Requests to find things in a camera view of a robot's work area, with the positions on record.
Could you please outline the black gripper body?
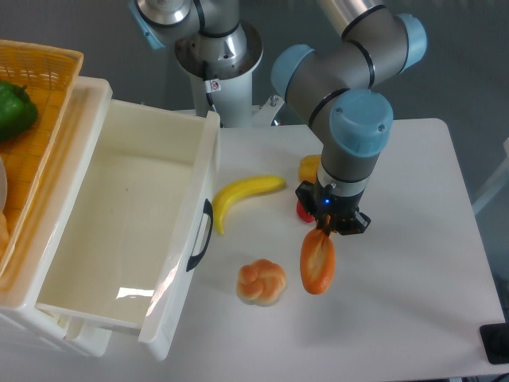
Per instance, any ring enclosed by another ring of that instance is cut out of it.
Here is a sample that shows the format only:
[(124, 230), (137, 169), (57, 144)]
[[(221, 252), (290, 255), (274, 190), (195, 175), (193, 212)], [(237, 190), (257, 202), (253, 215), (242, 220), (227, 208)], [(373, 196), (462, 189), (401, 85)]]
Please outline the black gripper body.
[(303, 181), (295, 193), (315, 221), (321, 217), (326, 219), (326, 228), (321, 231), (327, 235), (329, 225), (337, 226), (340, 235), (348, 236), (364, 233), (371, 223), (371, 218), (359, 210), (363, 191), (353, 196), (340, 196), (332, 184), (322, 186), (319, 181), (314, 184)]

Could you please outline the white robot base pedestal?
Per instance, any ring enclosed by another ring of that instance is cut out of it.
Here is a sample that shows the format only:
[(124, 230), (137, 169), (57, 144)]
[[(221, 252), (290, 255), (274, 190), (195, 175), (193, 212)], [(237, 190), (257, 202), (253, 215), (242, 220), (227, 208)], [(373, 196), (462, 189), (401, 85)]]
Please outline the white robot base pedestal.
[(175, 44), (178, 64), (188, 75), (196, 115), (210, 111), (226, 128), (252, 126), (253, 72), (262, 55), (256, 28), (241, 21), (228, 35), (195, 33)]

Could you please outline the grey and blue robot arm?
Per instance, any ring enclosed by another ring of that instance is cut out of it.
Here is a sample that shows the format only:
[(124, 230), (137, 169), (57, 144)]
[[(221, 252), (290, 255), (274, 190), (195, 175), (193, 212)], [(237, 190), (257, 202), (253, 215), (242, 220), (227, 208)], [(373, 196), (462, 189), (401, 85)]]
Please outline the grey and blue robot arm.
[[(154, 49), (170, 47), (192, 85), (195, 111), (224, 127), (251, 127), (252, 73), (263, 53), (258, 31), (237, 1), (132, 1), (130, 11)], [(340, 46), (319, 55), (293, 45), (279, 55), (270, 80), (276, 94), (321, 141), (317, 175), (297, 199), (317, 227), (343, 236), (363, 233), (370, 218), (359, 201), (387, 144), (388, 101), (372, 88), (423, 58), (427, 36), (409, 14), (381, 1), (323, 1)]]

